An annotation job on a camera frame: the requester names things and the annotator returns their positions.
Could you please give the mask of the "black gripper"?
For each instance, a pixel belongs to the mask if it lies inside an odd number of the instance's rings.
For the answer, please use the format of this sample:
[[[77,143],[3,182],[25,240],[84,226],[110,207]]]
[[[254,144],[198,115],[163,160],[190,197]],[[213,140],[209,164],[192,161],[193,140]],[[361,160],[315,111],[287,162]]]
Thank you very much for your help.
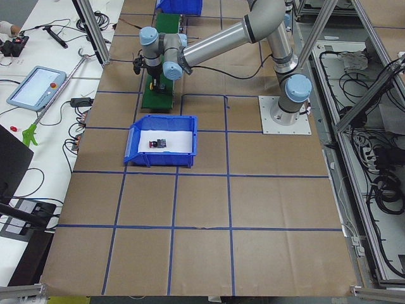
[[[152,77],[152,79],[158,79],[160,81],[161,74],[162,74],[162,63],[160,58],[149,59],[145,58],[145,65],[148,74]]]

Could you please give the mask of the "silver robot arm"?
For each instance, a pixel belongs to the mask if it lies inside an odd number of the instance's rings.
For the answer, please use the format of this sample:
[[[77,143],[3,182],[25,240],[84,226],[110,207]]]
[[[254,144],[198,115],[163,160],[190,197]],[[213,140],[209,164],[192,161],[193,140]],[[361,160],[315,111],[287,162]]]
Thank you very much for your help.
[[[312,84],[296,72],[299,58],[287,38],[284,16],[284,1],[250,1],[249,13],[241,21],[191,45],[186,44],[184,35],[159,33],[154,27],[144,27],[139,33],[142,54],[133,61],[134,72],[140,74],[141,69],[146,69],[152,78],[152,89],[158,91],[162,75],[178,80],[184,73],[191,74],[200,63],[265,39],[281,89],[270,115],[280,125],[293,125],[311,94]]]

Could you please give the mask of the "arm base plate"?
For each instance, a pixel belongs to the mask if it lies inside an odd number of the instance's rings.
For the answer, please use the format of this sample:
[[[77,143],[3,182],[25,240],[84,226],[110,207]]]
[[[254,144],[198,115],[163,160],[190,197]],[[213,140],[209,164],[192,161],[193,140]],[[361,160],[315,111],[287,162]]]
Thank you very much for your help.
[[[305,106],[297,113],[286,113],[279,107],[279,96],[258,96],[261,125],[265,135],[311,135]]]

